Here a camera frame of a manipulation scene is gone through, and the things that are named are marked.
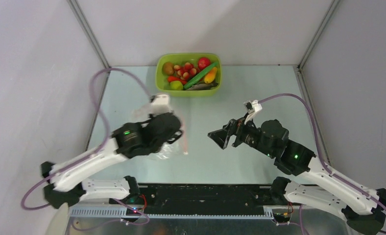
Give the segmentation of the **clear zip top bag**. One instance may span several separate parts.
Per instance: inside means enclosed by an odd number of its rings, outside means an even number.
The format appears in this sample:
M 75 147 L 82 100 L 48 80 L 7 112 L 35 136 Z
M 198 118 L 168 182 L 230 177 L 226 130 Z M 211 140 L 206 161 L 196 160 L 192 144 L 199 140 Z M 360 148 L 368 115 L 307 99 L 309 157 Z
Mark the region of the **clear zip top bag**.
M 180 113 L 175 113 L 174 109 L 172 113 L 180 119 L 181 130 L 185 131 L 185 122 L 183 116 Z M 141 106 L 139 109 L 133 110 L 130 115 L 130 120 L 135 122 L 141 122 L 144 120 L 144 118 L 150 118 L 149 103 Z M 188 154 L 188 141 L 184 134 L 181 137 L 181 140 L 177 140 L 173 144 L 164 143 L 159 152 L 151 153 L 147 156 L 147 158 L 155 161 L 166 160 L 181 154 Z

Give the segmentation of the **green pear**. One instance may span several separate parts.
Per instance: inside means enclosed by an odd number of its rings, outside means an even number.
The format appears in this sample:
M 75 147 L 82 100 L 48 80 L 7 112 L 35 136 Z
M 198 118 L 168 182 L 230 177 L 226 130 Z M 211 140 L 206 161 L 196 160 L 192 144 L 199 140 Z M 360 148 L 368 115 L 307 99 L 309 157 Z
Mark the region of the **green pear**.
M 182 91 L 184 89 L 183 83 L 179 80 L 171 81 L 169 85 L 170 89 L 173 91 Z

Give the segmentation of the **green plastic bin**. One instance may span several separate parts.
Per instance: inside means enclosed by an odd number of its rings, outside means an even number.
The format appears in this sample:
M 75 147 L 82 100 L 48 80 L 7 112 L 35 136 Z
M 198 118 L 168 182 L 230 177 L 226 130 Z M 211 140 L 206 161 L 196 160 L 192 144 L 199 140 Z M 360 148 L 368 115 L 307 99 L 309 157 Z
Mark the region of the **green plastic bin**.
M 217 74 L 213 83 L 219 83 L 219 85 L 211 90 L 203 90 L 203 91 L 173 91 L 170 89 L 169 82 L 167 81 L 167 75 L 163 74 L 162 66 L 165 62 L 171 62 L 174 65 L 183 65 L 186 62 L 190 62 L 194 67 L 197 67 L 197 61 L 200 57 L 207 57 L 211 60 L 212 63 L 218 62 Z M 199 52 L 189 52 L 189 53 L 173 53 L 173 54 L 165 54 L 163 55 L 158 63 L 156 68 L 156 76 L 155 76 L 155 84 L 156 87 L 162 91 L 169 93 L 172 96 L 178 97 L 199 97 L 199 96 L 211 96 L 216 93 L 216 91 L 220 88 L 222 82 L 222 69 L 220 58 L 216 54 L 212 53 L 199 53 Z M 197 84 L 204 83 L 203 78 Z

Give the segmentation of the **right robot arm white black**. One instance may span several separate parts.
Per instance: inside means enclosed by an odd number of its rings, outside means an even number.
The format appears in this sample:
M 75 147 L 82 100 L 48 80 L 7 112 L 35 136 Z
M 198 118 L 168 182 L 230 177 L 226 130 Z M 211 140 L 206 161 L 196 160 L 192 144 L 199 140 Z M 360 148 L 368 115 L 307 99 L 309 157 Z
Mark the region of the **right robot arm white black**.
M 363 235 L 381 232 L 386 215 L 386 189 L 367 189 L 338 176 L 337 171 L 305 146 L 289 140 L 289 131 L 278 120 L 268 120 L 256 127 L 244 118 L 232 119 L 221 129 L 208 133 L 221 149 L 235 136 L 233 147 L 247 144 L 274 159 L 274 165 L 284 174 L 300 177 L 322 189 L 309 189 L 288 178 L 277 177 L 270 188 L 273 203 L 305 204 L 342 219 L 353 230 Z

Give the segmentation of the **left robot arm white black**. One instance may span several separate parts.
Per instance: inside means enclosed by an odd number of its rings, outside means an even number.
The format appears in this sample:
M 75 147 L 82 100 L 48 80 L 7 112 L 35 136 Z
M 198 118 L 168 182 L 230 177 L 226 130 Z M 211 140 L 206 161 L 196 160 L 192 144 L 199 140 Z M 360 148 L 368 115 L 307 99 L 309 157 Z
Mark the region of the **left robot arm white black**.
M 158 153 L 165 144 L 181 138 L 181 120 L 173 113 L 151 116 L 143 122 L 130 122 L 112 132 L 101 148 L 88 150 L 62 164 L 44 162 L 41 174 L 47 180 L 44 199 L 53 208 L 69 207 L 91 199 L 138 202 L 140 189 L 135 177 L 120 180 L 94 180 L 90 177 L 112 165 L 138 156 Z

